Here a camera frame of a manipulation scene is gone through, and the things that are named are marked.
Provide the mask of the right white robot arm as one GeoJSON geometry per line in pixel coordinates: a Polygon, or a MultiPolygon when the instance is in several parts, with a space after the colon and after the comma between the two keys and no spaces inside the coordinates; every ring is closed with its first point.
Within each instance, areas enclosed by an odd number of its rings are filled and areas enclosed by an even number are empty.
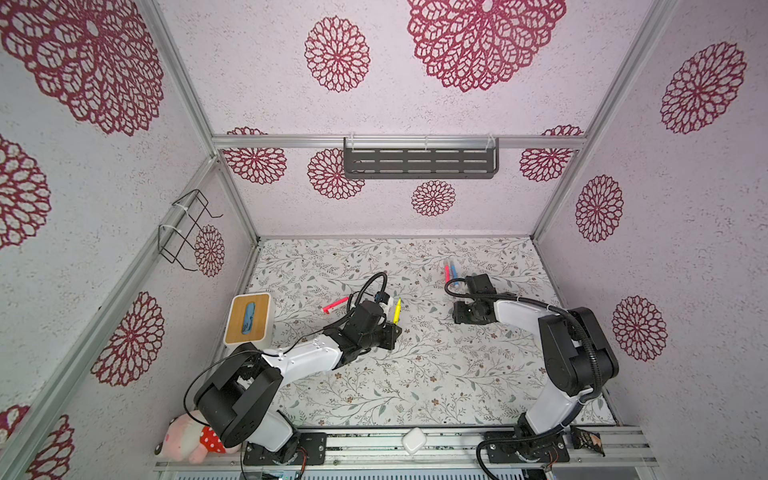
{"type": "Polygon", "coordinates": [[[452,318],[457,324],[504,324],[539,341],[548,380],[520,420],[532,436],[565,428],[619,373],[616,355],[588,308],[566,310],[517,295],[461,294],[452,318]]]}

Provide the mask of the yellow highlighter pen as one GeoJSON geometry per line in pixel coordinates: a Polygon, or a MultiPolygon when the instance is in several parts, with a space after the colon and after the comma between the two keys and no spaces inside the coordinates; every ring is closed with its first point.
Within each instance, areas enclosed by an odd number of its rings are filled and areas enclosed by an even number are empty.
{"type": "Polygon", "coordinates": [[[392,323],[394,325],[398,325],[401,317],[401,312],[402,312],[402,299],[398,299],[395,304],[395,310],[394,310],[394,315],[392,320],[392,323]]]}

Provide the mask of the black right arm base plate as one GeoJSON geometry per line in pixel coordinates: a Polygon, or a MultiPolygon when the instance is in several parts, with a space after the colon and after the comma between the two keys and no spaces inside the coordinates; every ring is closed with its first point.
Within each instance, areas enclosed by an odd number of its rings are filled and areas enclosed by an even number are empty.
{"type": "Polygon", "coordinates": [[[488,431],[483,440],[492,464],[502,463],[567,463],[571,457],[564,434],[534,437],[531,433],[488,431]]]}

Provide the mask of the pink highlighter pen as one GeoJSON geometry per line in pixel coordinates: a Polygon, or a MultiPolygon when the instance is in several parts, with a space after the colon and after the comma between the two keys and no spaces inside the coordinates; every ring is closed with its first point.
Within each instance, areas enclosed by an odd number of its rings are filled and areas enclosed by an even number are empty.
{"type": "Polygon", "coordinates": [[[338,301],[335,301],[335,302],[333,302],[333,303],[323,307],[322,311],[325,314],[330,314],[334,309],[338,308],[339,306],[346,305],[349,299],[350,299],[349,296],[344,297],[342,299],[339,299],[338,301]]]}

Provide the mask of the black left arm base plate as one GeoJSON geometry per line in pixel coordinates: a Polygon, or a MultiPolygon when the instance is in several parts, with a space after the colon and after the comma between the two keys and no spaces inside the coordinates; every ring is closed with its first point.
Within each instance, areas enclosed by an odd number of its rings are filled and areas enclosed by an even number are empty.
{"type": "Polygon", "coordinates": [[[275,452],[248,443],[245,466],[317,466],[325,462],[328,435],[323,432],[298,432],[275,452]]]}

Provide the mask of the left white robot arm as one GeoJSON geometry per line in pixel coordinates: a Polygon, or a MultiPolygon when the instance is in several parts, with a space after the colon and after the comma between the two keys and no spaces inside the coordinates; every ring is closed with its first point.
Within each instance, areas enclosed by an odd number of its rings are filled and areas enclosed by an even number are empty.
{"type": "Polygon", "coordinates": [[[381,304],[364,300],[317,336],[288,349],[237,347],[194,395],[194,406],[226,448],[244,443],[292,456],[298,430],[272,405],[278,391],[317,373],[331,372],[376,349],[392,351],[403,329],[381,304]]]}

